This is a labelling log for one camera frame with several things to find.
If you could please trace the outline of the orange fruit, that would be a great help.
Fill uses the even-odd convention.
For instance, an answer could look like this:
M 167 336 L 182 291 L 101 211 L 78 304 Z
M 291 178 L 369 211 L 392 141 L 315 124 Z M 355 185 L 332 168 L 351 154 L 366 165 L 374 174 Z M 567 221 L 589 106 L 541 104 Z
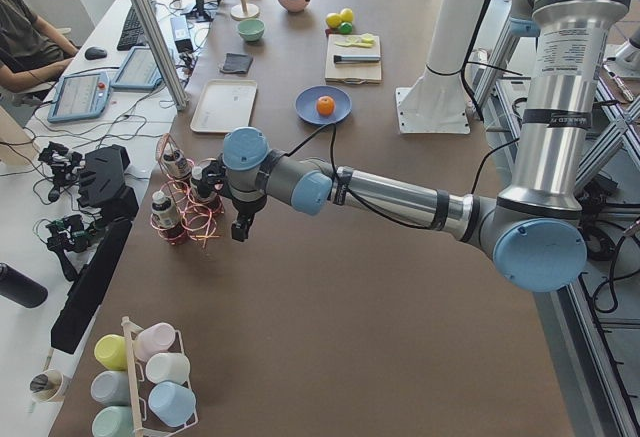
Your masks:
M 335 110 L 335 100 L 329 95 L 320 96 L 316 100 L 315 107 L 320 116 L 328 117 Z

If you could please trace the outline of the yellow lemon upper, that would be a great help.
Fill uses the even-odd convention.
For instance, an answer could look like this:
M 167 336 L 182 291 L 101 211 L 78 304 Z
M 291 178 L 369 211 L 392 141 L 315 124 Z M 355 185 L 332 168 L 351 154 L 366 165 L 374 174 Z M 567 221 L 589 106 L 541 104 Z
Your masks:
M 341 15 L 338 13 L 329 13 L 325 17 L 325 23 L 330 29 L 337 29 L 342 24 Z

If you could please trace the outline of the yellow plastic knife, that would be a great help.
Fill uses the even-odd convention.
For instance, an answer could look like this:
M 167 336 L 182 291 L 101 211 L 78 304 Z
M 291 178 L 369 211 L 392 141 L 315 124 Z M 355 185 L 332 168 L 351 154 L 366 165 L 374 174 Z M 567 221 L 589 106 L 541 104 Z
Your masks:
M 355 47 L 355 48 L 373 48 L 375 44 L 375 41 L 362 41 L 362 40 L 342 40 L 342 41 L 335 41 L 334 45 L 339 46 L 339 47 L 345 47 L 345 48 L 349 48 L 349 47 Z

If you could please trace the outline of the cream rabbit tray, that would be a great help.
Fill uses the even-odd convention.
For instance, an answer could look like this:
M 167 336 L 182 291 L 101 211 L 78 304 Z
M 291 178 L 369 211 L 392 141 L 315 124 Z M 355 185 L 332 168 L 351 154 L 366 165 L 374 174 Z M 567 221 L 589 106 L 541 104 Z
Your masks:
M 254 80 L 209 80 L 200 94 L 190 129 L 195 133 L 226 134 L 247 127 L 256 94 Z

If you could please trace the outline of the cup rack with cups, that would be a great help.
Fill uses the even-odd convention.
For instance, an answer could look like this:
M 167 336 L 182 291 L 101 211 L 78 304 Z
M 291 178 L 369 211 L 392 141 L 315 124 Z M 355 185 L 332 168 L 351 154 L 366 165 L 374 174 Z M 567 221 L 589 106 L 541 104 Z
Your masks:
M 94 346 L 104 367 L 91 384 L 103 406 L 92 424 L 96 436 L 177 436 L 199 423 L 182 334 L 160 322 L 141 327 L 125 316 L 119 334 Z

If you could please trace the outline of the blue teach pendant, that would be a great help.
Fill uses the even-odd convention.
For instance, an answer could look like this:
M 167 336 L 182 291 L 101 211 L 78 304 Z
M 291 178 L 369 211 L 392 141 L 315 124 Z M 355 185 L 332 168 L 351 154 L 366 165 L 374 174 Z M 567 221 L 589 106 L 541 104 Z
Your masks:
M 110 92 L 106 72 L 92 72 L 63 77 L 55 87 L 47 116 L 50 123 L 93 119 L 104 111 Z
M 132 47 L 121 64 L 111 87 L 119 91 L 143 92 L 155 89 L 162 76 L 150 48 Z

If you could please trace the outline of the blue plate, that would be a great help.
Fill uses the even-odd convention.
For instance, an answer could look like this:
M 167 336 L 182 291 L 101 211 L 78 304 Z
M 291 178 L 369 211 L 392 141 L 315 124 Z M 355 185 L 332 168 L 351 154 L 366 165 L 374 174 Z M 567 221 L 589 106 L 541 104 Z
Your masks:
M 329 95 L 335 100 L 335 110 L 328 117 L 320 116 L 316 111 L 316 100 L 320 96 Z M 295 102 L 298 116 L 307 123 L 325 125 L 344 120 L 352 110 L 350 96 L 333 86 L 320 85 L 310 87 L 299 94 Z

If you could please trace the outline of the lemon slice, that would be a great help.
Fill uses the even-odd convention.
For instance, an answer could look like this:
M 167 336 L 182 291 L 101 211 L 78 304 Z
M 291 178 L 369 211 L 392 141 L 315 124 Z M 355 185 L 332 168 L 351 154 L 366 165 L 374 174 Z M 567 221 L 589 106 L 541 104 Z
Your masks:
M 360 36 L 362 42 L 373 43 L 375 41 L 375 36 L 370 33 L 365 33 Z
M 363 41 L 361 40 L 361 38 L 357 35 L 349 35 L 345 37 L 346 42 L 348 43 L 362 43 Z

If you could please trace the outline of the mint green bowl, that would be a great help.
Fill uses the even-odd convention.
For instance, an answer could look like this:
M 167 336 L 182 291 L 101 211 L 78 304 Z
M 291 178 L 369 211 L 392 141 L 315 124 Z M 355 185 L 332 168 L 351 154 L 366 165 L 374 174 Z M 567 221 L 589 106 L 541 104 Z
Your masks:
M 237 33 L 245 42 L 258 42 L 264 32 L 265 24 L 257 18 L 246 19 L 237 24 Z

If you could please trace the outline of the tea bottle back left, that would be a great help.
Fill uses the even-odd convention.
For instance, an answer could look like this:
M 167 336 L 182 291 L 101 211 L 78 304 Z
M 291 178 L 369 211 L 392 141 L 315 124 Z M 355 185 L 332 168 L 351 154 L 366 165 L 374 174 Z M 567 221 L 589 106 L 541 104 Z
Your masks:
M 204 168 L 195 165 L 191 170 L 190 188 L 192 200 L 204 205 L 214 216 L 224 213 L 224 206 L 213 184 L 206 182 Z

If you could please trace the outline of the lemon slice upper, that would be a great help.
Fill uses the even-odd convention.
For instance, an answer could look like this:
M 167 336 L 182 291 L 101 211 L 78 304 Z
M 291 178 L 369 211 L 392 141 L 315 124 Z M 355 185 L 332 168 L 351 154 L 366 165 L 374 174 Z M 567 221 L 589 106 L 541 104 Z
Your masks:
M 345 37 L 346 42 L 348 43 L 362 43 L 363 41 L 361 40 L 361 38 L 357 35 L 349 35 Z

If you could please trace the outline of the tea bottle back right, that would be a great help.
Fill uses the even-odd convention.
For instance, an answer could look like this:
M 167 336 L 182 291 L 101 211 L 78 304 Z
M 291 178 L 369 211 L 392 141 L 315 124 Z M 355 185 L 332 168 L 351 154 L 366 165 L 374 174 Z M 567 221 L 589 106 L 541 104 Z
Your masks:
M 162 152 L 160 164 L 166 175 L 175 180 L 188 179 L 192 172 L 190 161 L 177 148 L 166 147 Z

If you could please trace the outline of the grey folded cloth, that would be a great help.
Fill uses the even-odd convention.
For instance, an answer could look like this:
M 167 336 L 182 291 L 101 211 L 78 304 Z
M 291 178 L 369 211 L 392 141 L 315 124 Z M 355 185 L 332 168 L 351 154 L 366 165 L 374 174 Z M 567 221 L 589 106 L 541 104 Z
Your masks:
M 224 74 L 246 75 L 253 63 L 253 57 L 243 53 L 228 52 L 220 72 Z

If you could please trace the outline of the tea bottle front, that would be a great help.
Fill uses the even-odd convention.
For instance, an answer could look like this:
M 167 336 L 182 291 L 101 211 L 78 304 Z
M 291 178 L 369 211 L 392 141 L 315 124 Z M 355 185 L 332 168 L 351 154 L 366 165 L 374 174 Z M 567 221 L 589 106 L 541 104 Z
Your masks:
M 174 200 L 162 190 L 152 195 L 151 223 L 158 234 L 170 245 L 180 245 L 187 240 L 187 231 Z

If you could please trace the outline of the yellow lemon lower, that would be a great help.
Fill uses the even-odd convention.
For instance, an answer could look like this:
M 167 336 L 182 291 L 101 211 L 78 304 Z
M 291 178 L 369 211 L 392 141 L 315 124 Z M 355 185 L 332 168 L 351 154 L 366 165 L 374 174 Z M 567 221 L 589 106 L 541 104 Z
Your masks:
M 339 16 L 343 22 L 352 23 L 354 21 L 354 12 L 351 8 L 343 8 L 339 12 Z

